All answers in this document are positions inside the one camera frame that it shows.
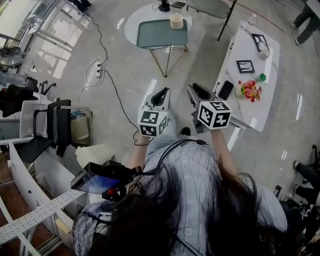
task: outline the white bottle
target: white bottle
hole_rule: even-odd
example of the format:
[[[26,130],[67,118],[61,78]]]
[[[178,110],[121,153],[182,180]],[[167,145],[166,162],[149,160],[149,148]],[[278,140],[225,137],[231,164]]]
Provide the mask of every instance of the white bottle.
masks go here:
[[[248,19],[247,23],[244,25],[244,29],[250,28],[250,26],[254,25],[256,23],[256,17],[257,15],[252,14],[252,16]]]

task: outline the flower bouquet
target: flower bouquet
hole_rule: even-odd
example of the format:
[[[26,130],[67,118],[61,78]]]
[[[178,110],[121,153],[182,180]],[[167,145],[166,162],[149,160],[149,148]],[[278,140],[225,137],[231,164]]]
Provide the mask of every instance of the flower bouquet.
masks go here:
[[[238,82],[238,86],[236,88],[236,95],[238,98],[245,97],[251,102],[260,101],[260,95],[262,94],[261,86],[257,89],[257,82],[249,80],[245,83],[242,81]]]

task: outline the gold table leg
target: gold table leg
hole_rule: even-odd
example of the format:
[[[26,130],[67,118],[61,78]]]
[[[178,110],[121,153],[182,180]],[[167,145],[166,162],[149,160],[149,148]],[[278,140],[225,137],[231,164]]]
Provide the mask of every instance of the gold table leg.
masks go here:
[[[166,67],[165,67],[165,72],[163,71],[163,69],[161,68],[161,65],[159,63],[159,60],[154,52],[153,49],[149,49],[151,54],[152,54],[152,57],[154,58],[156,64],[158,65],[162,75],[166,78],[168,76],[168,74],[172,71],[172,69],[175,67],[175,65],[181,60],[181,58],[189,51],[188,47],[186,45],[184,45],[184,48],[180,48],[180,47],[172,47],[172,45],[170,45],[170,49],[169,49],[169,55],[168,55],[168,59],[167,59],[167,62],[166,62]],[[184,53],[181,54],[179,56],[179,58],[177,59],[177,61],[172,65],[172,67],[169,69],[168,71],[168,66],[169,66],[169,60],[170,60],[170,55],[171,55],[171,50],[184,50]]]

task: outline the round table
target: round table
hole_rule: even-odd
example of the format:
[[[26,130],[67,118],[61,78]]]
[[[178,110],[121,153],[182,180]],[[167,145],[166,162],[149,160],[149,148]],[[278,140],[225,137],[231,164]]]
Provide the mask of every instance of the round table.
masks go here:
[[[125,37],[128,39],[128,41],[133,44],[134,46],[137,46],[137,37],[138,37],[138,30],[139,30],[139,24],[141,22],[148,22],[148,21],[156,21],[156,20],[167,20],[170,19],[170,16],[172,14],[171,11],[160,11],[156,8],[158,8],[157,3],[151,3],[148,4],[144,7],[141,7],[140,9],[136,10],[126,21],[125,27],[124,27],[124,34]],[[188,32],[190,31],[192,27],[192,18],[189,14],[186,13],[186,15],[183,15],[183,18],[186,20],[187,23],[187,30]],[[166,48],[170,47],[169,49],[169,54],[168,54],[168,60],[166,64],[166,69],[165,72],[160,66],[160,63],[154,53],[154,49],[161,49],[161,48]],[[179,48],[184,50],[184,53],[178,58],[178,60],[173,64],[173,66],[169,69],[168,71],[168,64],[169,64],[169,59],[170,59],[170,52],[172,49],[172,45],[168,46],[153,46],[153,47],[148,47],[144,49],[149,49],[155,62],[157,63],[162,75],[166,78],[168,76],[168,73],[174,68],[174,66],[178,63],[178,61],[185,55],[185,53],[188,51],[188,47],[184,45],[184,48]]]

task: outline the picture frame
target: picture frame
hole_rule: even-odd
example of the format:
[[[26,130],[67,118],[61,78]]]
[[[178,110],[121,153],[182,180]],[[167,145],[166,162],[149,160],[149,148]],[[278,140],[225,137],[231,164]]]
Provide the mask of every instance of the picture frame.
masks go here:
[[[254,40],[255,46],[259,52],[261,52],[266,48],[270,51],[267,40],[263,34],[251,34],[251,35]]]
[[[237,60],[236,64],[238,65],[240,74],[255,72],[255,68],[251,60]]]

